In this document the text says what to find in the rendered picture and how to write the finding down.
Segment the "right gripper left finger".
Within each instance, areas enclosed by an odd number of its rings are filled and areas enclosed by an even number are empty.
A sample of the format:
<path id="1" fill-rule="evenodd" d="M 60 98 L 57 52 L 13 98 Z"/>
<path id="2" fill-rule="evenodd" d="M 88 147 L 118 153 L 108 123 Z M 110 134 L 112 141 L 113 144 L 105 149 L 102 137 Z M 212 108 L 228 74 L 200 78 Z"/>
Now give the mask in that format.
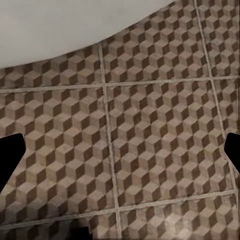
<path id="1" fill-rule="evenodd" d="M 26 152 L 22 133 L 0 138 L 0 193 Z"/>

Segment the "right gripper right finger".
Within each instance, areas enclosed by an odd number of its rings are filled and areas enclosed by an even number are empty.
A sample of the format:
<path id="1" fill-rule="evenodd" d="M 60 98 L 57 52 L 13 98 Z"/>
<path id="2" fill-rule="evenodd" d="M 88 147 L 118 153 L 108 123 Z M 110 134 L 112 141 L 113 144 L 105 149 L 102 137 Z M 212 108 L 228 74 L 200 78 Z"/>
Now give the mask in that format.
<path id="1" fill-rule="evenodd" d="M 229 133 L 227 135 L 224 151 L 235 165 L 236 169 L 240 173 L 240 135 L 235 133 Z"/>

